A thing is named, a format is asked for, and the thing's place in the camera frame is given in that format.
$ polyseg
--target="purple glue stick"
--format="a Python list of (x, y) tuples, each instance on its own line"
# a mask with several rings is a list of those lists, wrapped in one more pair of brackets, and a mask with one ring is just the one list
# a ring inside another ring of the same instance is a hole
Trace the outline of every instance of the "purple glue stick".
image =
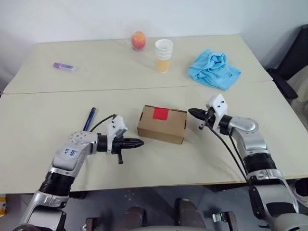
[(71, 66), (71, 65), (67, 65), (67, 64), (54, 63), (53, 67), (58, 68), (58, 69), (67, 70), (67, 71), (76, 71), (75, 66)]

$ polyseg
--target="black chair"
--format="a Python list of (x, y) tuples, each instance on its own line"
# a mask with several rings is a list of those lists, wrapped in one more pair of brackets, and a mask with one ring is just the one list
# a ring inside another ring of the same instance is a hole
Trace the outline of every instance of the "black chair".
[(308, 65), (308, 25), (303, 25), (288, 53), (277, 69), (268, 69), (280, 92), (286, 99), (296, 99), (297, 93), (286, 82)]

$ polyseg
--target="table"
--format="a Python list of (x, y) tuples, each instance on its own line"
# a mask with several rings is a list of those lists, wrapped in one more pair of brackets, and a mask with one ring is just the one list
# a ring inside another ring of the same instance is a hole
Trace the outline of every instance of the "table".
[[(242, 74), (237, 84), (271, 81), (240, 35), (171, 38), (171, 69), (155, 70), (154, 43), (149, 38), (141, 52), (128, 39), (42, 43), (33, 48), (4, 94), (200, 86), (187, 75), (196, 57), (206, 49), (225, 52)], [(54, 62), (77, 66), (67, 72)]]
[[(223, 93), (229, 115), (259, 123), (276, 166), (286, 178), (308, 176), (308, 133), (272, 82), (236, 84), (226, 92), (189, 86), (9, 94), (0, 100), (0, 192), (37, 190), (56, 149), (70, 133), (82, 129), (93, 106), (98, 109), (94, 123), (117, 113), (129, 129), (125, 136), (137, 137), (136, 126), (145, 104), (205, 108), (206, 100), (217, 93)], [(182, 145), (142, 138), (144, 146), (123, 150), (123, 165), (118, 165), (116, 155), (89, 156), (72, 190), (243, 182), (222, 143), (208, 129), (199, 130), (199, 124), (188, 115)], [(105, 125), (97, 132), (104, 133)], [(231, 145), (226, 136), (224, 139)]]

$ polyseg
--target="black cable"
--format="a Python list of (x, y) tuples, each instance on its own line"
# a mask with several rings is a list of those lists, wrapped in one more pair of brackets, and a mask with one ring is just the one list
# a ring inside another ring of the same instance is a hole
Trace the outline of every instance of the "black cable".
[(239, 165), (239, 162), (238, 162), (237, 159), (235, 158), (235, 156), (234, 156), (233, 152), (231, 151), (231, 149), (229, 148), (229, 146), (228, 146), (228, 145), (226, 144), (226, 142), (222, 139), (222, 137), (221, 137), (217, 132), (215, 132), (215, 131), (211, 128), (211, 126), (209, 125), (209, 123), (208, 123), (207, 120), (205, 120), (205, 124), (206, 124), (206, 126), (207, 126), (207, 127), (208, 127), (208, 128), (220, 139), (220, 141), (224, 144), (224, 146), (228, 149), (229, 153), (231, 154), (233, 160), (235, 161), (235, 163), (236, 163), (237, 167), (239, 168), (239, 170), (240, 170), (242, 176), (244, 177), (245, 181), (248, 182), (248, 181), (247, 181), (246, 175), (244, 174), (242, 168), (241, 168), (240, 165)]
[(94, 127), (90, 131), (94, 131), (94, 129), (96, 129), (102, 122), (105, 122), (106, 120), (108, 120), (108, 119), (110, 119), (111, 117), (114, 117), (114, 116), (116, 116), (116, 114), (110, 115), (110, 116), (106, 117), (105, 119), (101, 120), (96, 125), (94, 125)]
[(247, 173), (247, 169), (245, 168), (244, 161), (242, 160), (242, 158), (241, 158), (241, 156), (240, 156), (240, 154), (239, 154), (239, 151), (237, 150), (237, 148), (236, 148), (236, 146), (235, 146), (235, 143), (234, 143), (234, 140), (233, 140), (231, 134), (229, 134), (229, 138), (230, 138), (230, 140), (231, 140), (231, 143), (232, 143), (232, 145), (233, 145), (233, 148), (234, 148), (234, 150), (235, 150), (237, 156), (239, 157), (239, 159), (240, 159), (240, 161), (241, 161), (241, 163), (242, 163), (243, 169), (244, 169), (244, 171), (245, 171), (245, 173), (246, 173), (246, 175), (247, 175), (248, 173)]

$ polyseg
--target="wall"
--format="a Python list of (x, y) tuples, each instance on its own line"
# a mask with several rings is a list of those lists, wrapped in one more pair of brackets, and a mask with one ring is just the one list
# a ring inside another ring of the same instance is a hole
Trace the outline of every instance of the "wall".
[(39, 42), (241, 33), (273, 67), (303, 24), (307, 0), (0, 0), (0, 90)]

